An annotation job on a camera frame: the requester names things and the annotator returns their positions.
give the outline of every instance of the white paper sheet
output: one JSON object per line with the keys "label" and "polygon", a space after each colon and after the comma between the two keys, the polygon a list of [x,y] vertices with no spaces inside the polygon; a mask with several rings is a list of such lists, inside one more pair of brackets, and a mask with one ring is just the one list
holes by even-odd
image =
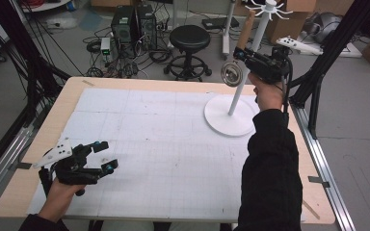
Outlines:
{"label": "white paper sheet", "polygon": [[[236,220],[242,166],[255,131],[242,138],[213,131],[203,109],[216,95],[86,89],[61,139],[69,138],[73,147],[107,141],[108,149],[88,156],[88,167],[117,158],[119,168],[75,196],[67,214]],[[240,100],[259,112],[254,96]],[[39,186],[28,213],[37,213],[44,199]]]}

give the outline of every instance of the hand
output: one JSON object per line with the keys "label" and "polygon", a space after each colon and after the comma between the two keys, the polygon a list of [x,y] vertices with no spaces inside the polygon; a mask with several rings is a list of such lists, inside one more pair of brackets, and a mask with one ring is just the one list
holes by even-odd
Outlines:
{"label": "hand", "polygon": [[56,178],[52,183],[52,187],[50,187],[49,195],[38,216],[57,223],[66,213],[74,194],[85,187],[84,185],[65,185]]}
{"label": "hand", "polygon": [[254,92],[257,95],[257,104],[259,105],[260,112],[268,109],[281,110],[283,102],[281,82],[269,85],[261,81],[254,73],[249,73],[248,78],[256,86]]}

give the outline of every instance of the desk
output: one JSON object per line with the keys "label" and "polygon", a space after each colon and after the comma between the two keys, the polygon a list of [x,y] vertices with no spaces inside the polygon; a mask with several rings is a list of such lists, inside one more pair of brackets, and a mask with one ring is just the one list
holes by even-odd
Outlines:
{"label": "desk", "polygon": [[[58,142],[81,93],[86,88],[234,93],[234,89],[229,88],[225,84],[73,77],[67,81],[55,105],[26,153],[23,162],[37,162],[43,153]],[[253,94],[253,86],[245,86],[242,94]],[[289,128],[296,134],[300,152],[300,175],[304,185],[303,211],[305,223],[333,223],[335,221],[334,214],[322,185],[308,181],[308,176],[317,176],[317,171],[311,161],[294,117],[290,118]],[[26,211],[38,183],[38,169],[18,169],[0,198],[0,217],[26,217]],[[211,221],[236,222],[237,220],[225,219]]]}

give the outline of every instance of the black stool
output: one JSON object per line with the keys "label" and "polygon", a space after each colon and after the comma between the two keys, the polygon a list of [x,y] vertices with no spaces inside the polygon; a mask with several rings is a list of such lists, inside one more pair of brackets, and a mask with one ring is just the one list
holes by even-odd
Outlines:
{"label": "black stool", "polygon": [[[209,45],[209,33],[195,25],[179,26],[171,31],[170,42],[179,49],[180,53],[185,52],[185,55],[172,59],[164,68],[165,74],[172,73],[176,76],[175,80],[198,78],[201,82],[202,78],[200,76],[203,73],[207,76],[212,74],[212,70],[208,68],[208,65],[202,59],[193,56],[193,54]],[[179,59],[185,59],[184,63],[175,64],[174,62]],[[192,64],[192,59],[198,60],[199,64]],[[180,71],[175,71],[172,69],[173,67],[176,67],[176,69],[180,68]],[[201,71],[196,72],[196,68],[201,68]]]}

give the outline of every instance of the white hook rack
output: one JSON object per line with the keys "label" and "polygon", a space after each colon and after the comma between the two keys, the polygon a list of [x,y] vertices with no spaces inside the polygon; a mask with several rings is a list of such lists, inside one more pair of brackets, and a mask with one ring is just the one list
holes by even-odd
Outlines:
{"label": "white hook rack", "polygon": [[282,3],[282,4],[280,4],[280,5],[278,5],[278,6],[276,7],[277,2],[276,2],[276,1],[274,1],[274,0],[267,0],[265,5],[257,4],[257,3],[255,3],[255,2],[254,2],[254,0],[251,0],[251,2],[252,2],[255,6],[257,6],[257,7],[255,7],[255,8],[250,8],[250,7],[246,6],[246,8],[247,8],[247,9],[249,9],[249,10],[261,10],[259,13],[257,13],[257,14],[256,14],[256,16],[259,16],[259,15],[261,15],[261,14],[263,14],[263,13],[268,13],[268,14],[269,14],[269,19],[270,19],[271,21],[273,21],[273,19],[272,19],[272,14],[273,14],[273,13],[274,13],[275,15],[277,15],[277,16],[278,16],[279,18],[281,18],[281,19],[289,19],[289,18],[288,18],[288,17],[283,17],[283,16],[281,16],[279,13],[283,13],[283,14],[289,14],[289,13],[292,13],[292,12],[284,12],[284,11],[280,10],[280,8],[281,8],[282,6],[284,6],[284,3]]}

